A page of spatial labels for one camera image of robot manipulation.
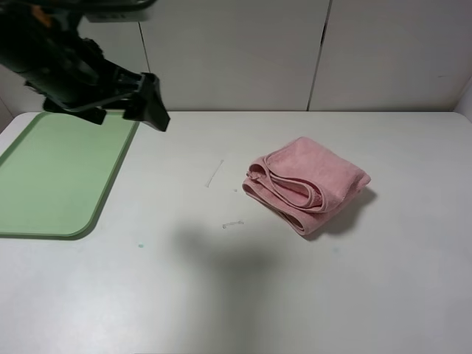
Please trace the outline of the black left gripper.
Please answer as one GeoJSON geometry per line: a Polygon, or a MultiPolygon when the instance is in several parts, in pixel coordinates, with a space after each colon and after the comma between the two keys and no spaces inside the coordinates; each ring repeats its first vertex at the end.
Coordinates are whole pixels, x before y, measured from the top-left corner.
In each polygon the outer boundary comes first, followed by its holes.
{"type": "Polygon", "coordinates": [[[1,65],[44,96],[48,112],[102,124],[105,108],[124,109],[123,119],[165,132],[170,116],[160,80],[108,61],[78,32],[80,1],[2,1],[1,65]]]}

